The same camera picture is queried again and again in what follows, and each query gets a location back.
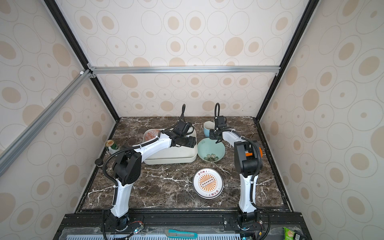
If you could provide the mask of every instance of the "green snack bag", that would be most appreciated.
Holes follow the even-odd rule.
[[[289,230],[288,228],[284,228],[285,240],[293,240],[293,236],[295,235],[294,231]]]

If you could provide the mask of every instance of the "white tray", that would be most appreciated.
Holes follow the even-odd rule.
[[[164,128],[154,128],[157,130],[164,130]],[[143,136],[143,142],[145,142],[145,135],[154,129],[148,129]],[[196,131],[194,130],[192,137],[196,137]],[[197,157],[197,144],[191,147],[169,147],[167,149],[163,149],[152,156],[148,157],[144,160],[145,164],[154,165],[154,164],[172,164],[172,163],[186,163],[193,162]]]

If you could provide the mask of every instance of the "vent grille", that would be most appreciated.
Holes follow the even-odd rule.
[[[123,234],[110,235],[108,240],[126,237]],[[134,235],[129,240],[185,240],[186,238],[169,238],[165,234]],[[104,240],[103,235],[68,235],[66,240]],[[198,234],[197,240],[240,240],[238,233]]]

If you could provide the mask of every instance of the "black frame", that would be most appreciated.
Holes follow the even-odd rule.
[[[259,121],[257,121],[256,118],[253,118],[253,122],[255,123],[255,126],[257,128],[257,132],[259,134],[260,140],[264,146],[264,149],[265,149],[264,154],[268,158],[269,164],[271,165],[271,168],[272,168],[272,172],[275,175],[276,184],[280,190],[281,198],[283,199],[284,206],[286,206],[290,211],[292,211],[293,208],[292,208],[291,202],[288,198],[288,195],[287,195],[287,192],[286,192],[285,187],[283,185],[283,181],[280,177],[280,174],[277,171],[277,166],[276,166],[275,160],[272,157],[271,150],[268,147],[268,144],[266,142],[266,139],[265,139],[263,130],[260,126],[260,123],[259,123]]]
[[[117,232],[108,224],[108,215],[105,211],[104,222],[105,231],[111,234],[130,234],[137,225],[132,224],[123,232]],[[247,231],[241,231],[237,227],[235,221],[237,211],[201,211],[201,210],[178,210],[178,211],[161,211],[161,210],[129,210],[129,222],[142,221],[146,227],[216,227],[222,230],[234,231],[240,233],[242,237],[253,236],[254,231],[260,231],[261,226],[254,224]],[[258,221],[264,222],[263,227],[266,228],[267,216],[265,212],[258,213]],[[312,240],[309,230],[305,224],[304,218],[298,212],[286,212],[271,214],[271,228],[274,226],[299,225],[303,233]],[[86,214],[66,214],[57,230],[53,240],[58,240],[65,228],[82,228],[82,227],[101,227],[103,225],[103,210],[92,210]]]
[[[113,126],[113,129],[112,129],[111,134],[109,135],[109,138],[108,138],[108,139],[112,139],[113,135],[115,134],[116,128],[117,128],[118,125],[119,125],[119,122],[120,122],[120,118],[116,121],[115,126]],[[106,153],[107,153],[107,148],[104,147],[104,149],[103,149],[103,151],[101,152],[99,158],[103,159]],[[79,204],[78,204],[77,207],[76,207],[75,213],[81,212],[81,207],[82,207],[83,204],[84,204],[85,198],[87,197],[87,193],[89,192],[89,190],[90,190],[90,188],[91,188],[91,186],[92,186],[93,180],[95,179],[96,174],[97,174],[97,172],[99,171],[99,168],[100,168],[100,167],[95,167],[95,168],[93,169],[92,175],[91,175],[91,177],[89,178],[89,181],[88,181],[87,186],[85,187],[85,189],[84,189],[84,191],[83,191],[83,194],[81,195],[81,199],[80,199],[80,201],[79,201]]]
[[[66,37],[68,43],[70,44],[71,48],[73,49],[74,53],[76,54],[77,58],[80,60],[80,63],[82,64],[84,69],[90,69],[90,66],[88,65],[88,60],[82,51],[79,43],[77,42],[73,32],[71,31],[68,23],[66,22],[63,14],[61,13],[58,5],[56,4],[55,0],[44,0],[49,11],[51,12],[52,16],[56,20],[58,26],[60,27],[61,31],[63,32],[64,36]],[[263,131],[260,127],[260,119],[265,112],[265,109],[267,108],[269,101],[272,98],[272,95],[279,84],[279,81],[284,74],[284,71],[286,70],[289,61],[305,31],[305,28],[307,27],[309,20],[318,4],[319,0],[309,0],[308,5],[303,13],[302,18],[300,19],[300,22],[298,24],[298,27],[293,35],[293,38],[288,46],[288,49],[283,57],[283,60],[280,64],[280,71],[277,74],[277,76],[274,77],[271,86],[266,94],[266,97],[263,100],[262,106],[256,116],[254,118],[255,125],[257,127],[257,131],[259,133],[259,136],[261,138],[261,141],[265,148],[265,154],[267,155],[267,158],[269,160],[269,163],[271,164],[272,171],[275,175],[276,182],[278,184],[278,188],[281,192],[284,207],[280,208],[267,208],[267,209],[273,209],[274,213],[278,214],[271,214],[271,223],[272,224],[285,224],[287,222],[290,223],[297,223],[300,224],[302,227],[302,230],[304,234],[307,235],[308,239],[311,240],[311,236],[309,234],[309,231],[305,225],[304,219],[301,216],[300,213],[292,212],[292,206],[289,202],[289,199],[286,194],[286,190],[282,184],[282,180],[280,178],[280,175],[277,171],[275,161],[271,155],[271,151],[268,147],[268,144],[266,142],[266,139],[264,137]],[[102,85],[100,84],[99,80],[97,79],[96,75],[93,75],[93,78],[91,78],[92,83],[94,84],[96,90],[100,94],[101,98],[103,99],[105,105],[109,109],[110,113],[112,114],[113,118],[116,121],[116,124],[114,126],[114,129],[112,130],[112,133],[110,137],[113,136],[116,127],[119,123],[119,116],[113,107],[111,101],[109,100],[106,92],[104,91]],[[104,157],[106,153],[106,150],[104,150],[101,154],[101,158]],[[61,231],[65,227],[99,227],[102,225],[102,212],[103,210],[100,209],[89,209],[89,210],[81,210],[81,207],[83,205],[84,199],[86,197],[86,193],[90,189],[92,182],[98,172],[98,168],[95,168],[90,181],[88,182],[86,189],[81,197],[80,204],[77,206],[75,214],[67,214],[65,215],[65,218],[63,219],[54,239],[59,239],[59,236],[61,235]],[[201,209],[130,209],[129,214],[131,216],[131,219],[137,218],[137,219],[143,219],[147,225],[150,226],[223,226],[225,228],[224,219],[226,217],[235,216],[237,214],[237,210],[235,208],[233,209],[216,209],[215,211],[206,211]],[[260,218],[266,222],[266,215],[262,212],[260,213]]]
[[[299,41],[300,41],[304,31],[305,31],[305,28],[307,27],[307,25],[308,25],[308,23],[312,17],[313,12],[315,11],[315,9],[317,7],[318,2],[319,2],[319,0],[310,0],[308,2],[307,7],[305,8],[304,13],[300,19],[300,22],[297,25],[296,31],[293,34],[291,42],[289,43],[288,49],[284,54],[283,60],[281,61],[280,71],[277,74],[277,76],[274,77],[274,79],[271,83],[271,86],[269,87],[268,92],[267,92],[267,94],[263,100],[262,106],[261,106],[259,112],[257,113],[257,116],[256,116],[257,121],[260,121],[261,117],[263,116],[263,114],[264,114],[264,112],[265,112],[265,110],[269,104],[269,101],[271,101],[272,95],[275,92],[275,89],[276,89],[277,85],[279,84],[281,77],[285,73],[285,69],[287,68],[289,61],[291,60],[291,57],[292,57],[294,51],[296,50],[297,45],[299,44]]]
[[[89,71],[92,73],[92,70],[88,66],[89,61],[87,57],[85,56],[83,50],[81,49],[79,43],[77,42],[73,32],[71,31],[67,21],[65,20],[55,0],[44,0],[44,2],[47,5],[54,19],[56,20],[56,23],[60,27],[61,32],[64,34],[65,38],[67,39],[69,45],[73,49],[74,53],[76,54],[83,68],[89,69]],[[104,91],[103,86],[100,84],[100,81],[97,79],[96,75],[93,75],[93,78],[91,78],[91,81],[95,86],[97,92],[100,94],[101,98],[103,99],[108,110],[112,114],[112,117],[115,119],[115,121],[118,121],[119,115],[116,112],[115,108],[113,107],[112,102],[108,98],[106,92]]]

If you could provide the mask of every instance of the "blue cup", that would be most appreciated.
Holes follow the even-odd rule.
[[[204,135],[206,137],[209,137],[209,130],[215,128],[215,123],[211,121],[207,121],[204,123],[203,128],[204,128]]]

